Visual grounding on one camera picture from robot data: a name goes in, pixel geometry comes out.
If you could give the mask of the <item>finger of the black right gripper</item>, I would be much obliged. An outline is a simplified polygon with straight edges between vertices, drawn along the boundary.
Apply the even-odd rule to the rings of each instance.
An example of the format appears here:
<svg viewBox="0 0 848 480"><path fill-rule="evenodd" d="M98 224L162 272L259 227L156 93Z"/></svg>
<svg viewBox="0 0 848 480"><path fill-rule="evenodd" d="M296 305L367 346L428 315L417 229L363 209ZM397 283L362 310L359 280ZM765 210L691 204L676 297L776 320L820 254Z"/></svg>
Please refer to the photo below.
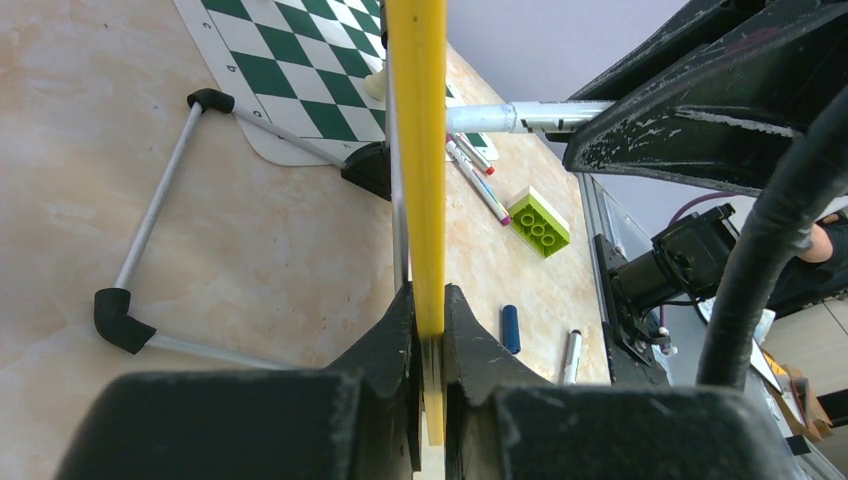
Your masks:
<svg viewBox="0 0 848 480"><path fill-rule="evenodd" d="M571 98L620 100L770 5L769 1L688 1L647 40Z"/></svg>
<svg viewBox="0 0 848 480"><path fill-rule="evenodd" d="M567 139L572 172L754 196L847 84L847 5L769 1Z"/></svg>

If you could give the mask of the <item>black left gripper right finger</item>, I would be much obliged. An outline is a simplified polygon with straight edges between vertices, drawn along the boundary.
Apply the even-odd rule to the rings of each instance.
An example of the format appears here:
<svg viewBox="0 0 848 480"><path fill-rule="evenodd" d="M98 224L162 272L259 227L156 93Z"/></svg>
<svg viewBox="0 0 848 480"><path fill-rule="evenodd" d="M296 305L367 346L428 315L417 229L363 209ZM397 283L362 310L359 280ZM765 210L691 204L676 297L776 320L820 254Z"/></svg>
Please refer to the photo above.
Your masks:
<svg viewBox="0 0 848 480"><path fill-rule="evenodd" d="M450 479L788 479L777 427L727 388L558 386L445 289Z"/></svg>

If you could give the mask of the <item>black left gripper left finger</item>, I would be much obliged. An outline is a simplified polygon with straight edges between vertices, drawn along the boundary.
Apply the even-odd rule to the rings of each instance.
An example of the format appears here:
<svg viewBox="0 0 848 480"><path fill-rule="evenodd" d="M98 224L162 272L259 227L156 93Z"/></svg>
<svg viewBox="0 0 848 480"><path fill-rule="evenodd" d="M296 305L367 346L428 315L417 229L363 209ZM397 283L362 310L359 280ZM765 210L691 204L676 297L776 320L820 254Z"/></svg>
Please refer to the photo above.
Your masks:
<svg viewBox="0 0 848 480"><path fill-rule="evenodd" d="M96 398L60 479L409 479L421 468L413 291L322 369L138 372Z"/></svg>

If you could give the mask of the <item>blue marker cap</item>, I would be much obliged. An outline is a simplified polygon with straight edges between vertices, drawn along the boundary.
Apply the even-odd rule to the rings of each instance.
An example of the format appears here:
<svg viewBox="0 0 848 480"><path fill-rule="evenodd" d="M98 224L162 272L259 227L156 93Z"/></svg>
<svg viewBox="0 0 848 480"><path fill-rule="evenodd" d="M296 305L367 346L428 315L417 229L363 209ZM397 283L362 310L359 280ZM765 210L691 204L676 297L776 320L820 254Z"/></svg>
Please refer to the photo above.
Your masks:
<svg viewBox="0 0 848 480"><path fill-rule="evenodd" d="M501 311L501 341L511 354L521 351L518 310L514 305L504 305Z"/></svg>

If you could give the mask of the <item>blue capped marker pen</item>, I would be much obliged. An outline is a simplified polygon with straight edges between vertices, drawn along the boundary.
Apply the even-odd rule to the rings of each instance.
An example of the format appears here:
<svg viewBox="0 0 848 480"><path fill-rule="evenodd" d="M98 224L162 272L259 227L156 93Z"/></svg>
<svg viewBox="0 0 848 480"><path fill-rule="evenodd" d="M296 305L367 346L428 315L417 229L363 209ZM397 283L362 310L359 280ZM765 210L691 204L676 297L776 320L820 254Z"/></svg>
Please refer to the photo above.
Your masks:
<svg viewBox="0 0 848 480"><path fill-rule="evenodd" d="M572 133L612 101L521 101L447 108L448 133Z"/></svg>

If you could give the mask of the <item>yellow framed whiteboard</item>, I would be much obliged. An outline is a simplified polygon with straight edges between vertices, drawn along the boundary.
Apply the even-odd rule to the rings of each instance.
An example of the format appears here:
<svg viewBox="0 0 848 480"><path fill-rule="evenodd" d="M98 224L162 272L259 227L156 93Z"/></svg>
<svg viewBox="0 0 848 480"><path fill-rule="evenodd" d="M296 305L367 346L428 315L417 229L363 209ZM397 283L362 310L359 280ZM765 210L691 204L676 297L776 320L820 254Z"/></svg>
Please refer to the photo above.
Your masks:
<svg viewBox="0 0 848 480"><path fill-rule="evenodd" d="M388 56L406 204L428 442L445 443L447 4L389 1Z"/></svg>

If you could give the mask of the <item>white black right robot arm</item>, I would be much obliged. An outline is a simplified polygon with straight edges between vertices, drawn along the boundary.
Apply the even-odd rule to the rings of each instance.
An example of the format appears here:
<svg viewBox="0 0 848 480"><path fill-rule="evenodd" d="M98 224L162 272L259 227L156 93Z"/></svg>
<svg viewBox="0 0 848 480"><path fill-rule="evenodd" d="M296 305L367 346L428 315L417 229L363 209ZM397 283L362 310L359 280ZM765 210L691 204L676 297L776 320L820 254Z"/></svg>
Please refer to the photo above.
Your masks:
<svg viewBox="0 0 848 480"><path fill-rule="evenodd" d="M755 196L787 150L847 87L843 1L691 1L575 94L606 111L566 144L574 173L631 175ZM625 260L595 238L613 358L654 370L669 336L651 311L712 297L738 236L731 208L691 214Z"/></svg>

